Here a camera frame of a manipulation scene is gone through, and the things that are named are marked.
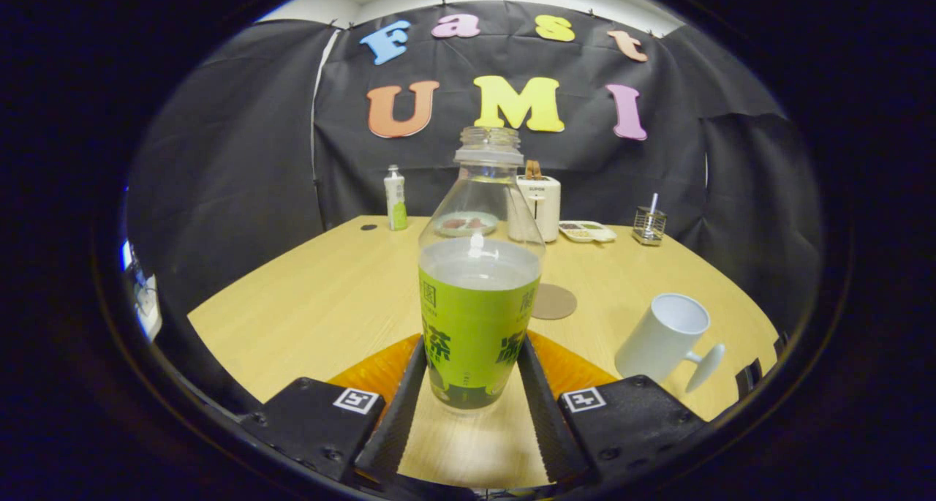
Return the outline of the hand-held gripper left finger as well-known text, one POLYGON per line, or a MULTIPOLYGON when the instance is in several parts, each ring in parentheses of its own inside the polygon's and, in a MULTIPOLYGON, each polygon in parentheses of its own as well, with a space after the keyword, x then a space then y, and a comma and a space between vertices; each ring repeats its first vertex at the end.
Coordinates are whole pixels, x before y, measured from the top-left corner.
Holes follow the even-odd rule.
POLYGON ((295 379, 241 427, 332 481, 387 486, 407 448, 425 368, 424 341, 415 334, 330 381, 295 379))

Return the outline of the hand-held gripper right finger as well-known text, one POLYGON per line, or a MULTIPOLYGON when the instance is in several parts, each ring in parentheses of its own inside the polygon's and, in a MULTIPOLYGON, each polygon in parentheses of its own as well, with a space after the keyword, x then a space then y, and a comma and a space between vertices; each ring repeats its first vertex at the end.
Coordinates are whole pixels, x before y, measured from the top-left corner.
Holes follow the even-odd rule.
POLYGON ((562 486, 644 475, 706 424, 651 378, 612 377, 534 331, 518 367, 548 480, 562 486))

